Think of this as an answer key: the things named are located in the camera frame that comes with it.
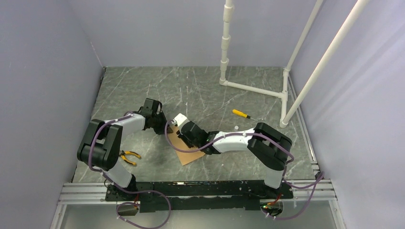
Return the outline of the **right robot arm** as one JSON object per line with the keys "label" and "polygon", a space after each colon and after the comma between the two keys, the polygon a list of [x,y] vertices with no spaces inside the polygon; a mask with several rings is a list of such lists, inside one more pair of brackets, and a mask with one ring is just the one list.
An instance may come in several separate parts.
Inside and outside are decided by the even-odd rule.
{"label": "right robot arm", "polygon": [[245,131],[206,132],[189,121],[180,125],[176,134],[187,147],[195,147],[207,155],[250,151],[266,166],[264,184],[273,189],[281,185],[292,140],[265,123],[257,123],[254,128]]}

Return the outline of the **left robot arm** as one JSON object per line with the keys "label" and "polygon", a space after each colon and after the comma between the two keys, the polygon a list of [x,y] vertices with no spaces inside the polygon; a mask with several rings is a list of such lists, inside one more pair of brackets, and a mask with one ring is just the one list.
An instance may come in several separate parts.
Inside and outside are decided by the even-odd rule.
{"label": "left robot arm", "polygon": [[166,122],[162,103],[150,98],[138,110],[128,111],[122,117],[106,121],[93,119],[78,147],[77,159],[123,192],[133,194],[138,190],[136,177],[118,160],[121,141],[129,134],[149,128],[162,135],[167,129]]}

